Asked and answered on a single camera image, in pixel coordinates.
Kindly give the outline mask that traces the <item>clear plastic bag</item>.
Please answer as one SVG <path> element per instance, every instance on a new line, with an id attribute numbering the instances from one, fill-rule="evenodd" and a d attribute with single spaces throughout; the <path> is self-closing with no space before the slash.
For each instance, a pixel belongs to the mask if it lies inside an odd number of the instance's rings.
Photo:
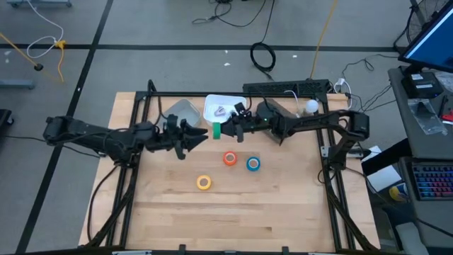
<path id="1" fill-rule="evenodd" d="M 437 133 L 447 135 L 448 131 L 445 125 L 435 113 L 429 99 L 408 99 L 408 107 L 426 135 L 434 135 Z"/>

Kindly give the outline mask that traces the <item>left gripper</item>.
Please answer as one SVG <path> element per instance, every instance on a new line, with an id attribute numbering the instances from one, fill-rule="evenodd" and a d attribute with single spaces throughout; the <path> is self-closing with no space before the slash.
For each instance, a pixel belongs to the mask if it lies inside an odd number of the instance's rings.
<path id="1" fill-rule="evenodd" d="M 208 130 L 204 128 L 186 126 L 185 133 L 189 136 L 185 138 L 183 131 L 178 127 L 178 117 L 174 114 L 170 114 L 163 126 L 162 133 L 158 135 L 155 150 L 169 151 L 174 149 L 177 158 L 184 160 L 185 154 L 183 150 L 186 149 L 190 152 L 199 144 L 207 140 L 209 138 L 205 135 L 207 132 Z"/>

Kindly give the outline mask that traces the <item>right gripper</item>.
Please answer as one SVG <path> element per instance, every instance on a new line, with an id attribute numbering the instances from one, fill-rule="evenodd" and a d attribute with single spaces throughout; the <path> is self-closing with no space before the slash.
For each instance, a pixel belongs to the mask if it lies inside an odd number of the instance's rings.
<path id="1" fill-rule="evenodd" d="M 237 115 L 233 117 L 233 121 L 229 120 L 221 124 L 223 135 L 236 137 L 237 142 L 241 143 L 244 140 L 246 132 L 254 132 L 257 119 L 255 116 Z"/>

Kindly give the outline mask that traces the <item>yellow pole with black tip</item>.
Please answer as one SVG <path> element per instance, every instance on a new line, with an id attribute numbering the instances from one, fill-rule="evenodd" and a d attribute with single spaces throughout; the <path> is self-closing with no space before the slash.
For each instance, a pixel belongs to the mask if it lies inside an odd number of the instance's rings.
<path id="1" fill-rule="evenodd" d="M 18 48 L 14 43 L 12 43 L 3 33 L 0 33 L 0 38 L 6 41 L 13 49 L 15 49 L 21 56 L 29 61 L 33 65 L 35 71 L 40 72 L 43 70 L 43 66 L 35 61 L 33 61 L 26 53 L 24 53 L 20 48 Z"/>

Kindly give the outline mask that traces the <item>white globe lamp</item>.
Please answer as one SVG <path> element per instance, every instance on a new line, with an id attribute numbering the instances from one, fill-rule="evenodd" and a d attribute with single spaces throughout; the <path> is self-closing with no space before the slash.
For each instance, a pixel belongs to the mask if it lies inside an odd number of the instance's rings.
<path id="1" fill-rule="evenodd" d="M 298 111 L 300 117 L 304 116 L 312 116 L 317 112 L 319 109 L 318 101 L 314 99 L 308 100 L 303 107 L 301 107 Z"/>

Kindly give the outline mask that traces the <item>black floor fan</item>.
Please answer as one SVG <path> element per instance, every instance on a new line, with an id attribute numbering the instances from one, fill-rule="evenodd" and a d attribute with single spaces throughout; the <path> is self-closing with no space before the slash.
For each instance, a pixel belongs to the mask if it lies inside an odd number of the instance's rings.
<path id="1" fill-rule="evenodd" d="M 451 0 L 410 0 L 410 14 L 406 26 L 401 34 L 395 39 L 393 48 L 397 52 L 402 52 L 403 47 L 399 47 L 397 42 L 405 38 L 408 44 L 424 29 L 428 23 L 438 16 L 442 8 Z"/>

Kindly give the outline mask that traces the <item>white power adapter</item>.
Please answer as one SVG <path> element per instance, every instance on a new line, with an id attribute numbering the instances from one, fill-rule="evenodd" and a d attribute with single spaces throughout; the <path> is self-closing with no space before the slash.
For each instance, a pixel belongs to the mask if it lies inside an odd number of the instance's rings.
<path id="1" fill-rule="evenodd" d="M 352 108 L 352 90 L 349 83 L 344 78 L 339 78 L 333 85 L 333 90 L 336 94 L 345 94 L 348 98 L 348 109 Z"/>

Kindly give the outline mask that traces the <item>yellow and blue roll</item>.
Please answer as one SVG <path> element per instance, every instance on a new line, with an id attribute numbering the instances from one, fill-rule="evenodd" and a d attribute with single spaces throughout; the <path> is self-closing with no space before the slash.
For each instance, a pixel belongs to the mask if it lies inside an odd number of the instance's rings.
<path id="1" fill-rule="evenodd" d="M 390 197 L 398 202 L 406 202 L 408 200 L 408 193 L 405 183 L 400 183 L 395 186 L 392 186 L 389 189 Z"/>

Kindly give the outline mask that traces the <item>backlit keyboard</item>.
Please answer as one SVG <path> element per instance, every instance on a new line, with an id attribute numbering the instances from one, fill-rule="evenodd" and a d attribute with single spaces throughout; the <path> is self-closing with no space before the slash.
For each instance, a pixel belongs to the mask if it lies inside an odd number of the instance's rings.
<path id="1" fill-rule="evenodd" d="M 418 200 L 453 200 L 453 165 L 413 164 L 411 173 Z"/>

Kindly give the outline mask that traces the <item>yellow tape roll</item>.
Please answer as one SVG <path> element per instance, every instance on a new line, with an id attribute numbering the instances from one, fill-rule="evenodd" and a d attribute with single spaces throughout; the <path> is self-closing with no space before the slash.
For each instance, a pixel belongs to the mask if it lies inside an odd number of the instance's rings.
<path id="1" fill-rule="evenodd" d="M 212 185 L 212 180 L 208 175 L 201 175 L 197 178 L 197 187 L 202 190 L 208 190 Z"/>

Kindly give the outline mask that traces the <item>black computer monitor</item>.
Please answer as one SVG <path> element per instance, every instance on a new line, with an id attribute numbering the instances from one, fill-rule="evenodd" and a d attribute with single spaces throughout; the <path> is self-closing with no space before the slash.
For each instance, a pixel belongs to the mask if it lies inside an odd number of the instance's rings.
<path id="1" fill-rule="evenodd" d="M 398 60 L 453 73 L 453 0 L 440 9 Z"/>

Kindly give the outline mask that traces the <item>white paper sheet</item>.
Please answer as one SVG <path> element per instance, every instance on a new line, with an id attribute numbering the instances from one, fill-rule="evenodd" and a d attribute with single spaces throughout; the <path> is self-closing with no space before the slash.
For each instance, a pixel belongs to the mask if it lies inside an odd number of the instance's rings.
<path id="1" fill-rule="evenodd" d="M 378 146 L 370 147 L 369 151 L 370 154 L 362 160 L 363 164 L 382 152 Z M 402 180 L 402 178 L 396 169 L 392 165 L 389 165 L 374 172 L 373 174 L 367 174 L 367 180 L 374 188 L 374 193 L 376 193 L 394 185 L 395 183 L 398 183 Z"/>

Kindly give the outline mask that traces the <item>white plastic bin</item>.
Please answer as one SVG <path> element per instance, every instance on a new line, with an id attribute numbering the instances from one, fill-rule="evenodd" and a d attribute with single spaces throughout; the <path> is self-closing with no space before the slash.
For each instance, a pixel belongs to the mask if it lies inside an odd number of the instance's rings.
<path id="1" fill-rule="evenodd" d="M 209 126 L 212 126 L 213 123 L 224 123 L 231 117 L 232 113 L 236 113 L 234 105 L 237 103 L 242 103 L 244 106 L 247 106 L 247 100 L 242 96 L 209 94 L 205 98 L 203 117 Z M 225 108 L 226 115 L 215 117 L 214 112 L 219 106 Z"/>

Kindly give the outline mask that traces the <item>black mini computer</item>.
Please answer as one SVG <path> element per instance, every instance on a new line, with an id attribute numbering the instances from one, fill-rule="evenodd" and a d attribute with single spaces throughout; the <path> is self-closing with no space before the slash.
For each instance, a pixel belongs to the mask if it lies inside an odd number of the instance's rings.
<path id="1" fill-rule="evenodd" d="M 444 89 L 433 72 L 408 74 L 401 81 L 408 98 L 435 98 Z"/>

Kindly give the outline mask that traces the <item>light grey plastic bin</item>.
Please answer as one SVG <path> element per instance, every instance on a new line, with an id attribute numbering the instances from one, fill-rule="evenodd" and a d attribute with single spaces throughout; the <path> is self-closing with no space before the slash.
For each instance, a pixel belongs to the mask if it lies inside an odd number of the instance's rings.
<path id="1" fill-rule="evenodd" d="M 164 111 L 162 99 L 158 97 L 158 114 L 154 124 L 155 133 L 180 134 L 199 128 L 201 123 L 200 111 L 186 98 L 177 101 Z"/>

